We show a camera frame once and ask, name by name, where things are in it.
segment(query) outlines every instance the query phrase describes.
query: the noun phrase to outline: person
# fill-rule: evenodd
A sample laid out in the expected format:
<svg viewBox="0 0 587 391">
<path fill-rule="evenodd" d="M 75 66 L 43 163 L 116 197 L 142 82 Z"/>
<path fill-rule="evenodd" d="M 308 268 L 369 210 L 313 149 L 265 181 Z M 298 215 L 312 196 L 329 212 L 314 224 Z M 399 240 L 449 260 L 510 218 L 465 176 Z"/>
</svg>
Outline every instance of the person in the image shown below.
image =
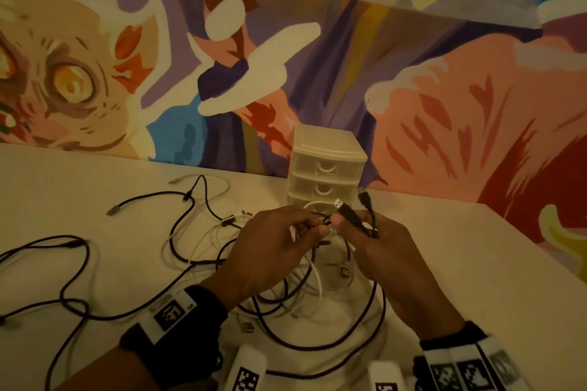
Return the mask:
<svg viewBox="0 0 587 391">
<path fill-rule="evenodd" d="M 356 213 L 363 222 L 371 222 L 366 210 Z M 369 238 L 339 214 L 330 219 L 339 235 L 356 248 L 355 260 L 364 276 L 379 283 L 393 311 L 419 337 L 424 352 L 485 339 L 485 333 L 465 321 L 444 295 L 407 228 L 375 216 L 378 239 Z M 290 233 L 292 226 L 301 234 L 296 241 Z M 217 272 L 184 290 L 197 303 L 196 311 L 178 321 L 156 344 L 135 324 L 119 346 L 57 390 L 156 391 L 208 378 L 222 366 L 218 336 L 228 312 L 282 281 L 328 234 L 321 218 L 305 209 L 286 206 L 259 212 L 239 233 Z M 425 358 L 415 359 L 414 373 L 423 390 L 437 389 Z"/>
</svg>

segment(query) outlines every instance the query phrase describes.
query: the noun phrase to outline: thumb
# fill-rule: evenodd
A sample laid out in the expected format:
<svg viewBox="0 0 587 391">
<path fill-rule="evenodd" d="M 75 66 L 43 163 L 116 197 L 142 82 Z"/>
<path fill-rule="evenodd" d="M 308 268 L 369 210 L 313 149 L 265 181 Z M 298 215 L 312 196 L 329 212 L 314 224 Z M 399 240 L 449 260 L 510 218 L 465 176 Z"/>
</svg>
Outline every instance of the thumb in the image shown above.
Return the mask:
<svg viewBox="0 0 587 391">
<path fill-rule="evenodd" d="M 325 225 L 317 225 L 312 227 L 304 235 L 296 241 L 297 246 L 303 254 L 308 252 L 312 247 L 317 246 L 318 243 L 330 234 L 330 231 Z"/>
<path fill-rule="evenodd" d="M 330 217 L 330 222 L 338 232 L 338 234 L 346 239 L 350 244 L 357 249 L 369 244 L 371 240 L 367 235 L 350 224 L 342 215 L 335 213 Z"/>
</svg>

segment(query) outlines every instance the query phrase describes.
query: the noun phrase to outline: white table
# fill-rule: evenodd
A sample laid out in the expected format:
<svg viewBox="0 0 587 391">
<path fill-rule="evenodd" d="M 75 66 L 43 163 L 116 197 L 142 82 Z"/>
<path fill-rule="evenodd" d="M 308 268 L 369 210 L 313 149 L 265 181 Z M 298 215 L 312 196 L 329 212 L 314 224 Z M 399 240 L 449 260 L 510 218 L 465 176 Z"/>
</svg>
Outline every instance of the white table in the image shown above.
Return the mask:
<svg viewBox="0 0 587 391">
<path fill-rule="evenodd" d="M 136 195 L 187 190 L 168 181 L 188 173 L 217 174 L 231 190 L 213 203 L 221 216 L 257 212 L 283 204 L 285 180 L 130 159 L 0 144 L 0 252 L 52 234 L 77 234 L 92 241 L 92 260 L 69 295 L 89 299 L 94 313 L 126 311 L 151 298 L 179 271 L 162 261 L 161 247 L 186 204 L 161 196 L 133 204 L 108 217 L 105 211 Z M 224 188 L 209 178 L 210 195 Z M 535 390 L 583 390 L 587 386 L 587 287 L 552 261 L 486 206 L 413 195 L 372 192 L 376 210 L 411 230 L 424 258 L 449 298 L 466 318 L 497 334 Z M 202 197 L 197 188 L 195 197 Z M 214 224 L 200 213 L 178 243 L 182 254 Z M 207 257 L 216 250 L 204 240 Z M 83 249 L 28 251 L 0 266 L 0 312 L 57 297 L 79 268 Z M 314 321 L 290 317 L 270 321 L 275 332 L 300 344 L 338 338 L 362 310 L 368 288 L 356 280 L 348 293 L 326 299 Z M 234 316 L 225 323 L 221 348 L 225 369 L 241 343 L 264 351 L 269 367 L 319 371 L 343 357 L 372 330 L 380 305 L 340 349 L 300 353 L 271 342 L 261 331 L 242 334 Z M 58 347 L 77 323 L 60 306 L 48 306 L 0 328 L 0 388 L 41 389 Z M 117 342 L 134 320 L 90 322 L 54 374 L 54 386 Z M 415 335 L 389 309 L 383 334 L 339 372 L 311 382 L 269 378 L 266 390 L 364 389 L 366 361 L 392 359 L 409 370 L 419 352 Z"/>
</svg>

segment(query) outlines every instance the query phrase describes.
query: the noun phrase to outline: fingernail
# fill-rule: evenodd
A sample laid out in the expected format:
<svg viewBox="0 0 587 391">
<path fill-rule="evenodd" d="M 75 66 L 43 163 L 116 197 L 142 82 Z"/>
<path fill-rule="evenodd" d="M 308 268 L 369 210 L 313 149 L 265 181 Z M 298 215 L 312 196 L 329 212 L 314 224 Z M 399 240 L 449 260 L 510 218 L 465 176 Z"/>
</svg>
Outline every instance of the fingernail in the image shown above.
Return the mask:
<svg viewBox="0 0 587 391">
<path fill-rule="evenodd" d="M 320 224 L 318 229 L 322 237 L 327 237 L 330 234 L 330 230 L 325 225 Z"/>
<path fill-rule="evenodd" d="M 344 217 L 339 213 L 335 213 L 330 217 L 330 222 L 334 227 L 338 227 L 344 220 Z"/>
</svg>

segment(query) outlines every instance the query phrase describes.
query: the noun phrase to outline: hand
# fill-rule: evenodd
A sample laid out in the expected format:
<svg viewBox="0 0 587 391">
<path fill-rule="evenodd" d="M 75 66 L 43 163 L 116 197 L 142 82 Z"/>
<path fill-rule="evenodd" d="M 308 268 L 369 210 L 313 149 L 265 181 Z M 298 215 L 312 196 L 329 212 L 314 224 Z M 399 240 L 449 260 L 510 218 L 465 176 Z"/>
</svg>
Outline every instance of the hand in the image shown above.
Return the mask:
<svg viewBox="0 0 587 391">
<path fill-rule="evenodd" d="M 357 210 L 371 224 L 366 210 Z M 420 340 L 460 331 L 465 320 L 436 283 L 406 226 L 375 214 L 379 239 L 371 239 L 340 214 L 330 220 L 343 238 L 355 246 L 363 274 L 381 285 L 393 310 Z"/>
<path fill-rule="evenodd" d="M 230 311 L 282 281 L 329 234 L 321 222 L 309 210 L 295 206 L 259 212 L 241 230 L 218 272 L 201 285 Z M 295 242 L 291 226 L 301 235 Z"/>
</svg>

